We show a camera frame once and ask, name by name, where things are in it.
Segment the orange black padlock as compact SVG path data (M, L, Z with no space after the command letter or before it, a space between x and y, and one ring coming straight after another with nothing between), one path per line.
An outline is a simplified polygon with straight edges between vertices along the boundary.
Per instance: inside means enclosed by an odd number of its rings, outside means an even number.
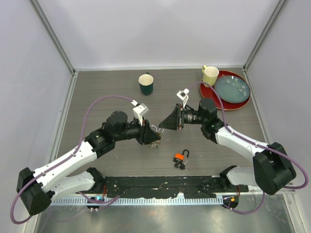
M184 162L184 159L189 157L189 153L189 150L185 149L182 153L177 153L174 156L173 161L175 163L182 164Z

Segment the black-headed keys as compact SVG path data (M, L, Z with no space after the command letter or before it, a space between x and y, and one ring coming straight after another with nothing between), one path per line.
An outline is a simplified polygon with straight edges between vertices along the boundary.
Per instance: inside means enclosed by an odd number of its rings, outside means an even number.
M189 171L189 169L186 168L186 164L187 164L188 161L184 162L184 163L175 163L174 164L174 167L175 168L178 168L180 170L186 170L186 171Z

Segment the keys with panda keychain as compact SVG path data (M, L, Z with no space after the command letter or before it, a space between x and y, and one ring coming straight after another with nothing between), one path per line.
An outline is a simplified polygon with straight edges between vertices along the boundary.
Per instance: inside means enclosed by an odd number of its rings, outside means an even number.
M161 135L159 134L159 135L158 135L158 137L157 137L156 142L157 142L157 143L159 143L159 142L160 142L160 140L161 140Z

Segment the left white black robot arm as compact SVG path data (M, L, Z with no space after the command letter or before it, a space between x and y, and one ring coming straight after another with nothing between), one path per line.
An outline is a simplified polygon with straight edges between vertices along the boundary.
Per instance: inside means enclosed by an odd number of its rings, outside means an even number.
M17 193L28 214L34 216L43 212L57 197L71 192L90 190L94 194L100 193L104 179L96 169L90 168L75 177L68 175L113 150L116 142L135 139L141 145L148 145L161 139L148 120L127 120L125 112L115 111L99 129L65 155L35 170L28 167L21 170Z

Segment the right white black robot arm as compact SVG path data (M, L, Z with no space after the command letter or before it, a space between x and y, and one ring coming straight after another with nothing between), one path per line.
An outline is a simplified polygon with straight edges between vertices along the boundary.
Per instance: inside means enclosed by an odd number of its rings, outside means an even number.
M252 163L251 167L231 166L223 171L220 188L232 191L237 185L257 186L268 195L274 195L296 178L296 171L287 159L279 143L270 145L257 142L235 132L217 116L214 101L201 99L198 109L177 104L173 112L160 122L159 127L167 130L181 130L186 124L201 126L203 136L239 153Z

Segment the small keys of large padlock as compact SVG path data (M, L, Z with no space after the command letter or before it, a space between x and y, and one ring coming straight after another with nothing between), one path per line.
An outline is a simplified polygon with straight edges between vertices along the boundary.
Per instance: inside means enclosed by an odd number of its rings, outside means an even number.
M156 142L153 142L151 145L150 145L150 148L158 148L159 147L159 145L158 145L158 143L156 143Z

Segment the large brass padlock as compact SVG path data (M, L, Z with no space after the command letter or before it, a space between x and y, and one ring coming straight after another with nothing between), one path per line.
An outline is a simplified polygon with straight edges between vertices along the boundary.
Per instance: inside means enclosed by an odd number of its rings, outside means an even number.
M158 132L158 127L157 127L157 126L151 125L150 127L151 127L151 128L154 128L154 130L155 130L156 132Z

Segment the red round tray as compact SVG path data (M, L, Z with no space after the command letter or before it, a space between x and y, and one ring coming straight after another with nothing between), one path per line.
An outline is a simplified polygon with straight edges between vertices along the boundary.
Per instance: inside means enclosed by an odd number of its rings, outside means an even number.
M234 75L234 76L238 76L238 77L242 78L240 75L235 74L235 73L233 73L231 71L226 71L226 70L221 70L220 73L219 73L218 78L220 78L220 77L222 77L224 75ZM248 100L246 100L244 102L241 102L241 103L230 103L230 102L226 102L226 101L221 99L221 101L223 103L224 110L227 110L227 111L238 110L238 109L242 108L243 106L245 106L249 102L249 100L250 100L250 97L249 97Z

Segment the dark green mug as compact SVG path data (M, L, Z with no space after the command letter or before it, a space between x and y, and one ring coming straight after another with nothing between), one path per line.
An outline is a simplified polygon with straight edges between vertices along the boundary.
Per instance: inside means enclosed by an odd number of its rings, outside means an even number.
M141 75L138 78L138 83L139 83L140 90L141 90L142 94L144 94L146 96L152 94L154 78L152 75L150 75L149 72Z

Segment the yellow mug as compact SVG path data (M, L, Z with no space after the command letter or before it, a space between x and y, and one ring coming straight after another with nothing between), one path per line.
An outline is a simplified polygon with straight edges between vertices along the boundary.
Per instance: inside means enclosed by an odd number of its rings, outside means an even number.
M202 82L204 82L205 87L213 86L219 76L219 70L212 66L202 66Z

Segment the blue ceramic plate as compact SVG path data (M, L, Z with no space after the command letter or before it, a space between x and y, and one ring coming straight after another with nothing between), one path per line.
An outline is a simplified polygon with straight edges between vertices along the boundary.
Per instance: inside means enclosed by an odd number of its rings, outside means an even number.
M230 103L241 103L250 97L250 88L247 82L234 75L224 75L218 78L214 89L222 100Z

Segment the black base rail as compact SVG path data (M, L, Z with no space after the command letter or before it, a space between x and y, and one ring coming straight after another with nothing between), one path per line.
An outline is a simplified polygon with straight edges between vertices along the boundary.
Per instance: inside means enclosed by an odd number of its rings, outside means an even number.
M186 199L198 199L214 198L217 193L246 193L249 188L212 176L127 176L105 177L99 191L109 198L174 199L182 193Z

